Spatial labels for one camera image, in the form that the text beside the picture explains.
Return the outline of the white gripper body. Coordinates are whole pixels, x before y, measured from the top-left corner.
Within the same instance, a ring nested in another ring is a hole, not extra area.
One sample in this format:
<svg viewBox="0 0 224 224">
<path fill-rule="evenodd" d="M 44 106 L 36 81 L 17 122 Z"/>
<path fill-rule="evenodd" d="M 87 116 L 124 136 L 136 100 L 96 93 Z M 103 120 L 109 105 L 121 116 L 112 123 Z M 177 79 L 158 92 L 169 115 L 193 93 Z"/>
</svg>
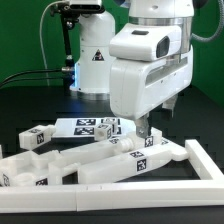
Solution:
<svg viewBox="0 0 224 224">
<path fill-rule="evenodd" d="M 189 86 L 193 48 L 179 63 L 116 59 L 110 73 L 110 108 L 118 116 L 137 120 Z"/>
</svg>

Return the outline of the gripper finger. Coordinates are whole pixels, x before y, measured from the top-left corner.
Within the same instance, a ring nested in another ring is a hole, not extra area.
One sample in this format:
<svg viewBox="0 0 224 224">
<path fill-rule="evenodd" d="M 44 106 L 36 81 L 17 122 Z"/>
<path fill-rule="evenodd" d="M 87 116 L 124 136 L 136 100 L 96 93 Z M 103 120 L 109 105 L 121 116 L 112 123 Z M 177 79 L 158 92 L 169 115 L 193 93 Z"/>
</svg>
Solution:
<svg viewBox="0 0 224 224">
<path fill-rule="evenodd" d="M 178 95 L 174 95 L 162 104 L 162 108 L 165 111 L 169 112 L 171 116 L 174 115 L 174 109 L 175 109 L 177 99 L 178 99 Z"/>
<path fill-rule="evenodd" d="M 135 121 L 136 135 L 140 138 L 146 138 L 149 134 L 148 114 L 143 115 Z"/>
</svg>

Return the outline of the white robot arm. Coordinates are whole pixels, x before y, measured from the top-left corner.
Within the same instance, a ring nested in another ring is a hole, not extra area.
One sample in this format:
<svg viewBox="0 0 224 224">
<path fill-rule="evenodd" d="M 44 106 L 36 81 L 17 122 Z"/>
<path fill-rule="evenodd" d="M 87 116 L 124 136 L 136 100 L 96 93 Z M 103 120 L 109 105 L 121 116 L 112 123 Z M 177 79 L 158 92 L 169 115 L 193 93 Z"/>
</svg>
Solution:
<svg viewBox="0 0 224 224">
<path fill-rule="evenodd" d="M 81 24 L 78 93 L 105 94 L 112 113 L 151 132 L 149 113 L 189 86 L 193 0 L 113 0 L 128 10 L 120 31 L 103 0 L 69 0 Z"/>
</svg>

